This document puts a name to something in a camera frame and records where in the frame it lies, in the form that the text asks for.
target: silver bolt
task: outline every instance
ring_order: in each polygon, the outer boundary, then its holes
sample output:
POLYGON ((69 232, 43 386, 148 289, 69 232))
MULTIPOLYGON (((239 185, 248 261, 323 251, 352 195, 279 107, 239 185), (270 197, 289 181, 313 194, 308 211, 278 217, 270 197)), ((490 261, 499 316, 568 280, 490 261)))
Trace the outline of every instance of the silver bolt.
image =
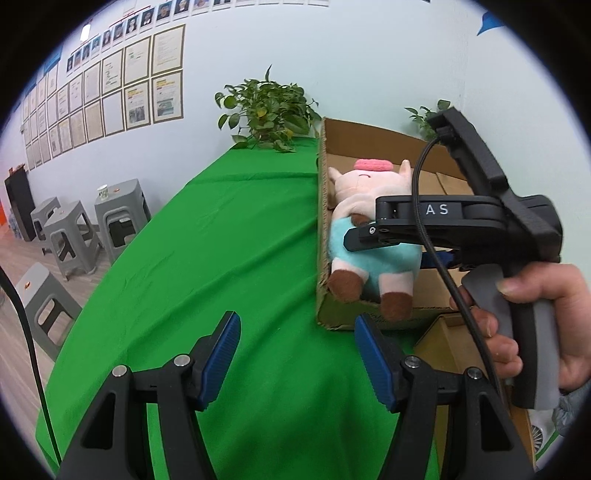
POLYGON ((177 367, 184 367, 184 366, 188 365, 190 361, 191 361, 191 357, 189 357, 188 355, 185 355, 185 354, 179 355, 174 358, 174 364, 177 367))
POLYGON ((123 377, 127 373, 127 367, 125 365, 117 365, 113 371, 114 377, 123 377))
POLYGON ((418 368, 421 365, 421 359, 414 355, 409 355, 404 359, 404 365, 409 368, 418 368))
POLYGON ((468 377, 473 380, 480 380, 482 378, 482 370, 480 368, 470 367, 467 373, 468 377))

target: table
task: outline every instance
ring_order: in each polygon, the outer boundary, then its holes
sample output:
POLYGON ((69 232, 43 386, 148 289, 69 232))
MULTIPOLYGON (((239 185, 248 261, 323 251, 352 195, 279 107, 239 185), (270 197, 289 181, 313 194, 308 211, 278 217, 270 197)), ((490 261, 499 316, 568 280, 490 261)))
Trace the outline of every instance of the table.
MULTIPOLYGON (((228 151, 105 275, 47 385, 62 455, 115 365, 160 367, 235 310, 241 342, 217 401, 198 414, 218 478, 377 478, 396 416, 377 402, 353 335, 314 321, 317 141, 297 148, 228 151)), ((415 340, 400 338, 407 350, 415 340)), ((167 479, 156 406, 148 427, 156 478, 167 479)), ((37 440, 57 469, 42 416, 37 440)), ((434 453, 427 477, 437 478, 434 453)))

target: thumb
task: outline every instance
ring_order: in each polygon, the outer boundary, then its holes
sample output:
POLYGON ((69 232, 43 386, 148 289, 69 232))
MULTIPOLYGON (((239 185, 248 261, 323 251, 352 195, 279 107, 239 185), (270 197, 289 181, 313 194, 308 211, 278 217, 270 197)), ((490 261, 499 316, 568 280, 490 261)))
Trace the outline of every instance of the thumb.
POLYGON ((534 262, 515 277, 501 280, 497 289, 509 301, 529 303, 573 297, 585 292, 587 284, 574 265, 534 262))

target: gray plastic stool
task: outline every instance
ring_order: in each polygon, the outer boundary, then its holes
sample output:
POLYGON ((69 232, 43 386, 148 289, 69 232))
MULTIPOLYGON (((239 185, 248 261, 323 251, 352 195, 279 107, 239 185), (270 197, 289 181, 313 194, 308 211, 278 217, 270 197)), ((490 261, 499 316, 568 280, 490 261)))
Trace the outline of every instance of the gray plastic stool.
POLYGON ((18 296, 25 307, 27 320, 31 327, 33 339, 45 353, 55 362, 61 346, 49 338, 49 330, 64 312, 72 320, 76 320, 82 308, 67 292, 63 285, 40 263, 34 264, 17 284, 18 296), (53 300, 53 308, 42 325, 39 325, 41 312, 53 300))
POLYGON ((68 273, 75 268, 81 268, 88 274, 95 272, 100 242, 79 200, 56 210, 43 229, 66 280, 68 273), (80 217, 85 225, 78 225, 80 217))
POLYGON ((41 243, 41 251, 43 251, 43 255, 46 252, 51 251, 51 245, 49 240, 43 231, 43 227, 47 223, 47 220, 50 216, 53 215, 54 211, 60 207, 60 202, 57 200, 56 197, 51 197, 50 199, 45 200, 39 207, 31 212, 31 220, 33 221, 33 226, 35 227, 35 232, 37 233, 37 238, 41 243))
POLYGON ((152 219, 138 179, 108 188, 108 197, 95 200, 99 230, 111 265, 127 247, 125 237, 139 233, 152 219))

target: gray handle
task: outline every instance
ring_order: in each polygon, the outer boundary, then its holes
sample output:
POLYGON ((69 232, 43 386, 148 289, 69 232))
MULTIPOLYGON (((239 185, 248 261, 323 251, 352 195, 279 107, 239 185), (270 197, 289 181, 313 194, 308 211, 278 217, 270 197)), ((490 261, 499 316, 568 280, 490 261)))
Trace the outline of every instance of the gray handle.
POLYGON ((523 370, 514 379, 512 402, 517 407, 551 410, 558 406, 560 352, 554 303, 537 300, 516 304, 506 301, 496 289, 503 279, 500 265, 480 265, 462 279, 476 305, 499 320, 498 333, 519 345, 523 370))

